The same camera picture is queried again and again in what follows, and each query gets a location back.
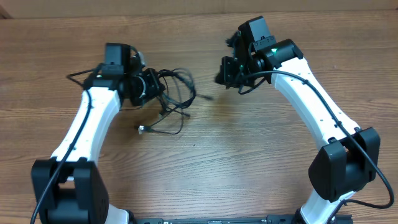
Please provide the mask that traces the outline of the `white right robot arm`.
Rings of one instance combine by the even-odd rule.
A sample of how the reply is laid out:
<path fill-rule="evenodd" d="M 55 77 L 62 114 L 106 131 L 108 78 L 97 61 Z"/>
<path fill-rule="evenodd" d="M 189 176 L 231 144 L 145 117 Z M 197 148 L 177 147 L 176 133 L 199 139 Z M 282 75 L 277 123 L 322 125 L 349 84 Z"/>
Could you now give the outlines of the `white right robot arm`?
<path fill-rule="evenodd" d="M 313 192 L 293 215 L 269 223 L 351 223 L 337 211 L 376 177 L 380 137 L 362 129 L 332 100 L 290 39 L 276 41 L 267 29 L 238 29 L 226 41 L 232 56 L 221 60 L 215 81 L 240 94 L 271 84 L 291 103 L 312 134 L 318 153 L 308 176 Z"/>

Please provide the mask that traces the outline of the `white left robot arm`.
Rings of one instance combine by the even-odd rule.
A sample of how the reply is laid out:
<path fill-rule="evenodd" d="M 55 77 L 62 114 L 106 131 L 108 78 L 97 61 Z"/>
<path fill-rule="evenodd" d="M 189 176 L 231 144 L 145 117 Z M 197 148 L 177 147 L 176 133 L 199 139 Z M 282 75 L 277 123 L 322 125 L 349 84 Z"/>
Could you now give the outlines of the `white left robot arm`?
<path fill-rule="evenodd" d="M 125 98 L 139 109 L 166 89 L 152 68 L 126 70 L 99 64 L 77 82 L 83 92 L 78 112 L 65 138 L 47 160 L 31 170 L 36 206 L 31 223 L 135 223 L 129 210 L 109 202 L 98 170 L 101 148 Z"/>

